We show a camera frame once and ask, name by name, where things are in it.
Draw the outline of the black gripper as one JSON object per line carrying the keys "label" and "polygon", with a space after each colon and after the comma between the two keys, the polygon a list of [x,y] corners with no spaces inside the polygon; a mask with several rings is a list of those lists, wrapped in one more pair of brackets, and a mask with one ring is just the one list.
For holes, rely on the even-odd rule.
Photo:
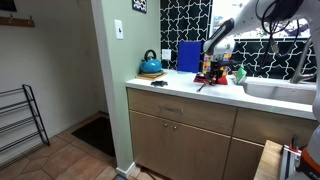
{"label": "black gripper", "polygon": [[209,72],[210,84],[227,84],[227,68],[233,65],[238,65],[239,61],[231,60],[214,60],[211,62],[211,69]]}

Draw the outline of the orange white robot base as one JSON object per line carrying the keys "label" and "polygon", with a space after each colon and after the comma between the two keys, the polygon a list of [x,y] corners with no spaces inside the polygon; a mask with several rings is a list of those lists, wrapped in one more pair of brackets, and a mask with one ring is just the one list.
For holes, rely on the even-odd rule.
{"label": "orange white robot base", "polygon": [[320,125],[302,150],[296,171],[286,180],[320,180]]}

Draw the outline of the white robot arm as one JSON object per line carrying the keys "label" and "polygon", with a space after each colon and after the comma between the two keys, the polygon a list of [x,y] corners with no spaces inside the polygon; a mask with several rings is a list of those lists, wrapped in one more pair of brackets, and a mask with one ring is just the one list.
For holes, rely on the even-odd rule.
{"label": "white robot arm", "polygon": [[203,51],[213,55],[215,47],[226,37],[262,28],[268,35],[268,45],[276,33],[278,22],[305,19],[313,42],[316,62],[320,56],[320,0],[250,0],[232,18],[224,21],[205,41]]}

